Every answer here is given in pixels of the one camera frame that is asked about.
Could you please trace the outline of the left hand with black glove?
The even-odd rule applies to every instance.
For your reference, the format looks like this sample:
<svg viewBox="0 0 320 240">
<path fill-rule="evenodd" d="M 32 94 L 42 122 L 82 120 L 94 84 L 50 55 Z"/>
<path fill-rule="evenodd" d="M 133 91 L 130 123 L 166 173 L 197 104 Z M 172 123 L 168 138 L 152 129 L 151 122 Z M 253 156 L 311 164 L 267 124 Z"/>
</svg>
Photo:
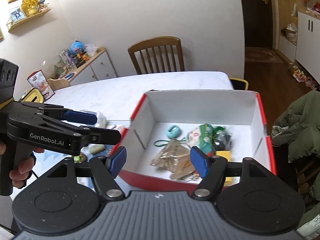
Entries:
<svg viewBox="0 0 320 240">
<path fill-rule="evenodd" d="M 22 189 L 26 186 L 27 180 L 32 175 L 32 169 L 36 163 L 36 158 L 32 153 L 27 159 L 20 162 L 16 169 L 11 171 L 3 165 L 6 158 L 1 157 L 1 178 L 8 177 L 12 181 L 12 186 L 18 189 Z"/>
</svg>

